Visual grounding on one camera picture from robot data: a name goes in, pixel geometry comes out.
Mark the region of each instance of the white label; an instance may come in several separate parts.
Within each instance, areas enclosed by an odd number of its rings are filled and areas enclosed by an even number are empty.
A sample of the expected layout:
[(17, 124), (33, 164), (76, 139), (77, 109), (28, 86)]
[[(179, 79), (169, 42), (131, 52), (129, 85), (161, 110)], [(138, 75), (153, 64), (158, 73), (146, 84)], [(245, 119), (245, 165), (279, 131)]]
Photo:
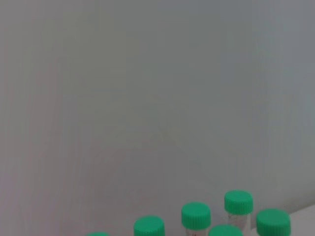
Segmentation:
[(209, 229), (205, 230), (189, 230), (186, 229), (186, 236), (208, 236)]
[(243, 236), (251, 236), (251, 215), (228, 215), (228, 224), (238, 227)]

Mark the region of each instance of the green screw cap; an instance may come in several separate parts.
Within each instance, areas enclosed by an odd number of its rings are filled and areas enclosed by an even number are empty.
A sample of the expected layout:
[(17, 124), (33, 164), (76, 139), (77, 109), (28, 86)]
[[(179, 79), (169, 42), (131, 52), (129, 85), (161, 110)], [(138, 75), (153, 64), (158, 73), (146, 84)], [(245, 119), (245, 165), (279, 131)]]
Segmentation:
[(224, 209), (234, 215), (252, 213), (253, 199), (251, 193), (242, 190), (232, 190), (224, 196)]
[(260, 236), (291, 235), (290, 216), (283, 210), (266, 209), (256, 216), (257, 233)]
[(134, 236), (165, 236), (164, 222), (154, 215), (139, 218), (133, 225)]
[(209, 236), (243, 236), (243, 234), (236, 226), (217, 225), (210, 230)]
[(109, 234), (104, 233), (104, 232), (93, 232), (93, 233), (87, 234), (86, 236), (109, 236)]
[(210, 208), (199, 202), (185, 204), (182, 208), (182, 225), (189, 230), (203, 230), (211, 225)]

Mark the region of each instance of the vial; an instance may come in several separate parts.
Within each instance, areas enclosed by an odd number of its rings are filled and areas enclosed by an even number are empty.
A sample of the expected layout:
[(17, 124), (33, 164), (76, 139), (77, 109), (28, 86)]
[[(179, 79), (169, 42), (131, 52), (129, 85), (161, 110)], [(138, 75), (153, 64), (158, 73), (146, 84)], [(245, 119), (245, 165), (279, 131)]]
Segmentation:
[(161, 218), (147, 215), (139, 218), (133, 225), (134, 236), (165, 236), (165, 226)]
[(259, 236), (290, 236), (291, 220), (288, 213), (279, 209), (265, 209), (256, 216)]
[(211, 225), (210, 208), (199, 202), (185, 204), (182, 207), (182, 225), (186, 236), (208, 236)]
[(224, 209), (228, 214), (227, 223), (238, 227), (244, 236), (251, 236), (251, 213), (253, 199), (251, 193), (232, 190), (224, 196)]
[(242, 231), (233, 225), (217, 225), (214, 226), (209, 236), (242, 236)]
[(109, 234), (105, 232), (93, 232), (87, 234), (86, 236), (109, 236)]

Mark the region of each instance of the gray wall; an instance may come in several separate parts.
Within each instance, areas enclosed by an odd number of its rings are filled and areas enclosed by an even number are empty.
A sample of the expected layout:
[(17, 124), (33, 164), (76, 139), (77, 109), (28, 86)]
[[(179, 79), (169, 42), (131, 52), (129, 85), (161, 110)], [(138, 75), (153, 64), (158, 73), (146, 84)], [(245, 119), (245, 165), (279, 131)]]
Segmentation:
[(315, 197), (311, 0), (2, 0), (0, 233), (132, 234)]

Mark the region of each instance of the table surface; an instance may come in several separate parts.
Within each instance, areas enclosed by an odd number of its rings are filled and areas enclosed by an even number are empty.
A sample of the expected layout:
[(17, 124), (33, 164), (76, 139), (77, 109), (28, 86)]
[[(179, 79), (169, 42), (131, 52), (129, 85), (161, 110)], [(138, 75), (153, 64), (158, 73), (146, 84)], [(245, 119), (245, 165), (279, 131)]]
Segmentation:
[[(315, 235), (315, 205), (292, 213), (290, 217), (292, 236)], [(256, 229), (252, 230), (252, 236), (257, 236)]]

